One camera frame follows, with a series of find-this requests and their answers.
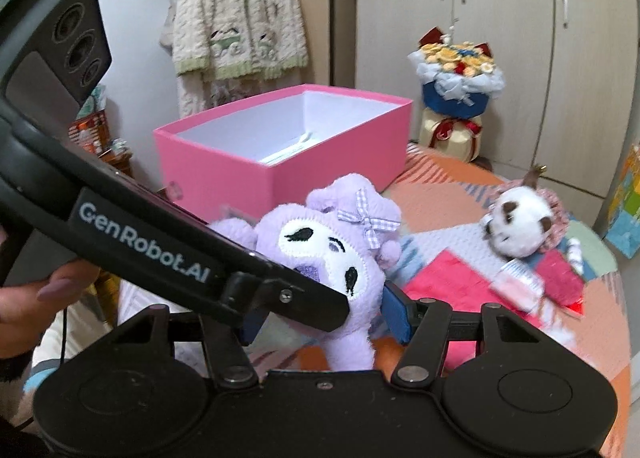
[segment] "purple plush toy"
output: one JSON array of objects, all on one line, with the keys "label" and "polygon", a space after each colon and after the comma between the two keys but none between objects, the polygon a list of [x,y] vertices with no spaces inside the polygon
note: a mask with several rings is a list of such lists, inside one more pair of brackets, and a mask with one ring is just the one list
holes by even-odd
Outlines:
[{"label": "purple plush toy", "polygon": [[358,225],[381,268],[394,266],[400,258],[400,207],[378,194],[373,184],[360,174],[338,178],[324,189],[311,191],[306,206]]},{"label": "purple plush toy", "polygon": [[[385,200],[375,190],[365,193],[369,205]],[[367,204],[361,203],[360,209],[356,210],[364,214]],[[399,225],[394,219],[380,218]],[[377,221],[372,221],[369,228],[366,223],[354,221],[353,217],[339,219],[336,211],[323,213],[288,204],[265,215],[255,228],[238,218],[222,220],[211,228],[346,295],[351,313],[337,330],[326,334],[290,323],[319,340],[333,371],[357,371],[373,367],[374,350],[369,340],[369,327],[380,310],[385,283],[385,275],[371,248],[379,232],[377,225]]]}]

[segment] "pink storage box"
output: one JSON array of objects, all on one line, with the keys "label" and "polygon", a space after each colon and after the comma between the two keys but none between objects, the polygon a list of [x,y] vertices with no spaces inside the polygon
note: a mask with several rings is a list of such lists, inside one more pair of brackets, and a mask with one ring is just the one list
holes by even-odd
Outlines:
[{"label": "pink storage box", "polygon": [[225,104],[154,131],[174,202],[210,222],[304,203],[351,172],[383,190],[404,167],[412,101],[301,85]]}]

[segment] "cream cardigan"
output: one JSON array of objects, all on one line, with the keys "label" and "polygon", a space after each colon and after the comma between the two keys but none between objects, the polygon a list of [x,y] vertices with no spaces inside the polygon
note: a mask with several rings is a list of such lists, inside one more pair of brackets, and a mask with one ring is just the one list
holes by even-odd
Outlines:
[{"label": "cream cardigan", "polygon": [[178,0],[174,25],[178,75],[204,81],[259,74],[275,79],[308,63],[298,0]]}]

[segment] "red ribbon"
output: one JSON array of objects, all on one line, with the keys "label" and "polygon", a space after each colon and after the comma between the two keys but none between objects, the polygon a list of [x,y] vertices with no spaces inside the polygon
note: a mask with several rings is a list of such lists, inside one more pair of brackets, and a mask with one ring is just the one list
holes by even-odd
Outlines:
[{"label": "red ribbon", "polygon": [[462,124],[471,133],[471,159],[473,159],[473,156],[476,154],[476,139],[482,131],[482,126],[476,124],[472,120],[466,120],[466,118],[445,118],[444,120],[441,120],[433,131],[429,147],[434,148],[437,141],[445,142],[446,140],[449,140],[451,138],[451,133],[453,132],[453,126],[457,122]]}]

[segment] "gingham bow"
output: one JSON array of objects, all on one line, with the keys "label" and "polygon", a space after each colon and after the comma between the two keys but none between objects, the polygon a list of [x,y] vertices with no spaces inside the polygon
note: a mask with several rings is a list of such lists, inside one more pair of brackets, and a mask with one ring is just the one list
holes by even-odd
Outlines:
[{"label": "gingham bow", "polygon": [[364,237],[372,250],[380,248],[380,240],[376,235],[376,231],[393,232],[400,226],[400,222],[371,218],[369,216],[369,203],[364,189],[360,189],[356,193],[356,208],[358,209],[358,214],[338,209],[338,219],[349,223],[362,224],[364,226]]}]

